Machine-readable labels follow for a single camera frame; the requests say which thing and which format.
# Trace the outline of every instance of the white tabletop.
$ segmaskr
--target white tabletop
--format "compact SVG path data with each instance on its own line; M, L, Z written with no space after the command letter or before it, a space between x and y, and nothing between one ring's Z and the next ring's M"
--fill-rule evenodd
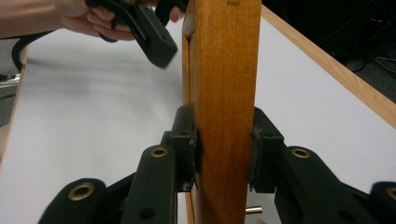
M181 22L167 28L181 48ZM110 185L134 172L181 106L180 55L162 70L135 42L108 44L66 30L37 40L0 174L2 223L36 223L74 180ZM396 181L395 129L264 19L256 92L256 106L286 144L316 151L341 181L366 192L375 181ZM179 198L179 223L187 223ZM268 200L249 194L247 205ZM269 216L273 207L264 210L247 223L278 222Z

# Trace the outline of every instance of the dark floor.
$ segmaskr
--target dark floor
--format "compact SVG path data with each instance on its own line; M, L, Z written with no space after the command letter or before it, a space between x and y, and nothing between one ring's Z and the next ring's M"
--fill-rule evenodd
M19 73L10 57L15 42L0 40L0 75L13 76ZM356 73L359 77L396 103L396 48L383 55L387 59L376 58L367 64L350 62L347 67L352 71L361 69ZM9 123L17 91L17 85L6 85L9 82L0 81L0 127Z

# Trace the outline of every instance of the wooden post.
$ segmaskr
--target wooden post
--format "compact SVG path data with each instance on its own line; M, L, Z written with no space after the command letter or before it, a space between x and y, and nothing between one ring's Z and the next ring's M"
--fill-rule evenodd
M260 17L260 0L190 0L183 90L203 144L191 195L196 224L245 221Z

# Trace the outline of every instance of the human hand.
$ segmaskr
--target human hand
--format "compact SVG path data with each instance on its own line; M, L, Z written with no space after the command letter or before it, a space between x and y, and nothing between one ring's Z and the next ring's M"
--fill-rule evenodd
M99 33L115 40L134 40L129 27L118 25L111 29L115 14L103 7L89 8L84 0L50 0L55 6L64 28L85 35L99 36ZM156 1L144 1L143 4L155 6ZM176 22L183 17L177 7L170 12L169 18Z

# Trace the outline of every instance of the brass ring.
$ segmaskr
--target brass ring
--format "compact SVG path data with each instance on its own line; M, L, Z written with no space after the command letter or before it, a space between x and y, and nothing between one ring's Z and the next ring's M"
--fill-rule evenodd
M91 194L93 194L95 190L95 185L90 182L84 182L77 186L74 186L68 194L68 197L71 201L80 201L85 198L88 198Z
M163 147L156 147L152 149L149 153L152 157L164 157L168 154L168 150Z
M291 151L291 153L298 158L307 159L311 157L311 153L303 148L295 148Z
M396 187L388 187L387 194L390 196L390 198L396 200Z

